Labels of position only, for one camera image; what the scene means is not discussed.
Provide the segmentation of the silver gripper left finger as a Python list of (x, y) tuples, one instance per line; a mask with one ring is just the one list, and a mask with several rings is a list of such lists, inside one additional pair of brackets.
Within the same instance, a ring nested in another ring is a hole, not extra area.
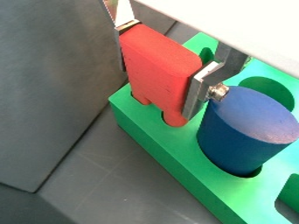
[(123, 53), (120, 49), (119, 37), (135, 25), (137, 25), (140, 21), (136, 20), (129, 0), (99, 0), (99, 3), (113, 25), (119, 65), (120, 65), (120, 69), (125, 71), (127, 68), (125, 68), (124, 57), (123, 57)]

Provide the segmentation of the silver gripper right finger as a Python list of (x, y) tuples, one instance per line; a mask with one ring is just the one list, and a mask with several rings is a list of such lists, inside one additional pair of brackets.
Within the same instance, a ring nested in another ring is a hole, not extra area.
[(219, 42), (211, 60), (191, 78), (181, 115), (191, 120), (212, 99), (221, 101), (229, 91), (223, 81), (239, 74), (248, 56), (233, 47)]

